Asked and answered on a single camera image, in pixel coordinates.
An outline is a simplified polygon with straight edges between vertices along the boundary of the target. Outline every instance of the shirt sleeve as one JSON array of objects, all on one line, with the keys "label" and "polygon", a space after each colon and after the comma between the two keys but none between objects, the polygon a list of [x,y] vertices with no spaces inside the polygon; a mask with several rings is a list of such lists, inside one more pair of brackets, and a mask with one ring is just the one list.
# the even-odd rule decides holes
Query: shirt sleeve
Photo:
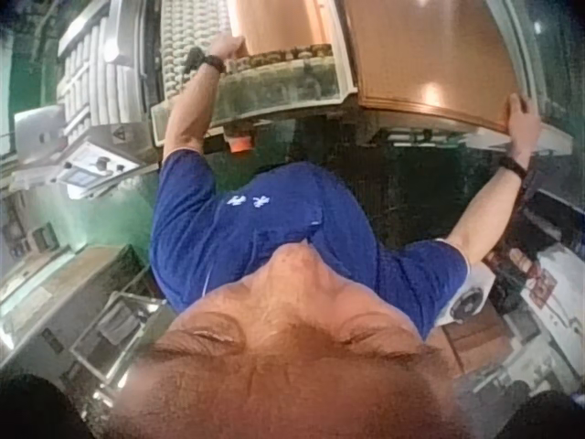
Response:
[{"label": "shirt sleeve", "polygon": [[213,221],[215,178],[206,159],[179,150],[165,161],[154,207],[150,260],[154,276],[177,312],[190,305],[185,298],[195,283],[202,244]]},{"label": "shirt sleeve", "polygon": [[444,241],[417,242],[400,252],[379,251],[378,294],[409,316],[425,339],[465,282],[466,259]]}]

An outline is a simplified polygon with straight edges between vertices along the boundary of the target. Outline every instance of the eyebrow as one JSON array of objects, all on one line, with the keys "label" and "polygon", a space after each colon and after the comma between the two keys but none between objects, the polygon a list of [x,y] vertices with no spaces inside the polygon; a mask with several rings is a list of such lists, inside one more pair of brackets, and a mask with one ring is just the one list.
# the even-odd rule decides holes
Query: eyebrow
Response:
[{"label": "eyebrow", "polygon": [[193,350],[170,348],[156,343],[148,343],[136,349],[136,361],[141,363],[162,364],[176,359],[198,356]]}]

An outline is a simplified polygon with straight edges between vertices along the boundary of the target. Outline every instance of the metal frame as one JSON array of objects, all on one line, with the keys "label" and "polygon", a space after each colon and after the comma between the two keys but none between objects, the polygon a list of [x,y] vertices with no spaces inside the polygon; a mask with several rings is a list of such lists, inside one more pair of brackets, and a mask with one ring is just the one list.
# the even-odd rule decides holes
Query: metal frame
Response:
[{"label": "metal frame", "polygon": [[[141,326],[138,332],[134,335],[133,339],[130,341],[128,346],[122,351],[122,353],[118,356],[116,361],[110,367],[107,375],[104,375],[101,371],[97,370],[80,352],[76,350],[77,345],[84,339],[88,333],[97,325],[97,323],[104,317],[106,314],[106,310],[108,306],[110,306],[115,300],[120,297],[127,297],[133,300],[137,300],[139,302],[145,302],[148,305],[159,305],[159,308],[149,317],[148,321]],[[148,330],[148,328],[153,324],[156,318],[164,311],[166,305],[166,300],[160,299],[151,299],[148,297],[142,297],[140,295],[135,294],[128,294],[128,293],[120,293],[120,292],[113,292],[108,300],[106,306],[101,310],[101,312],[91,321],[88,327],[81,333],[81,335],[75,340],[75,342],[69,348],[69,352],[75,359],[81,363],[87,370],[89,370],[96,378],[98,378],[105,386],[109,387],[112,385],[112,378],[116,376],[116,372],[119,371],[120,366],[122,365],[123,361],[125,360],[126,356],[132,352],[136,346],[138,345],[141,337],[144,333]]]},{"label": "metal frame", "polygon": [[84,34],[85,28],[100,14],[100,11],[110,0],[93,0],[84,10],[71,22],[69,28],[58,42],[57,56],[61,57],[69,46]]}]

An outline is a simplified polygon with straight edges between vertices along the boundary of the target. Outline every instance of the hand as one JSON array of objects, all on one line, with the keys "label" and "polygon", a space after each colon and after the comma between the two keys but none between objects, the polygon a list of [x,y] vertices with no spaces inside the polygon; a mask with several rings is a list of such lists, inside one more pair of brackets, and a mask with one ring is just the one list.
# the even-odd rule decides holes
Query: hand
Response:
[{"label": "hand", "polygon": [[225,61],[233,57],[242,44],[244,44],[244,37],[233,37],[229,32],[219,34],[211,43],[209,55],[219,57]]},{"label": "hand", "polygon": [[542,130],[538,108],[532,100],[520,98],[515,93],[510,96],[509,105],[508,131],[512,137],[510,155],[519,165],[528,168]]}]

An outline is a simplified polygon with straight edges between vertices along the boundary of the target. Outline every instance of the orange object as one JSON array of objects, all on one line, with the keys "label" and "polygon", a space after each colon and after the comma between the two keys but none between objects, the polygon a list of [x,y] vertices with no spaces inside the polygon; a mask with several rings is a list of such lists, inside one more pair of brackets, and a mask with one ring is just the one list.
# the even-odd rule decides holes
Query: orange object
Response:
[{"label": "orange object", "polygon": [[243,153],[254,149],[254,143],[250,135],[246,137],[231,137],[228,139],[228,143],[229,151],[232,154]]}]

